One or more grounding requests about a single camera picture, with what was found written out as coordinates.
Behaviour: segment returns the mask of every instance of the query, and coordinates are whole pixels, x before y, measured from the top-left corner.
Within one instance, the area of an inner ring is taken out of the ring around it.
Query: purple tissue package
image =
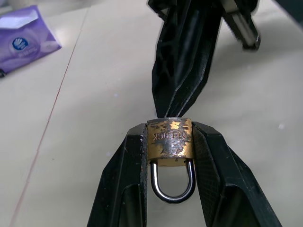
[[[0,77],[60,48],[37,6],[0,16]]]

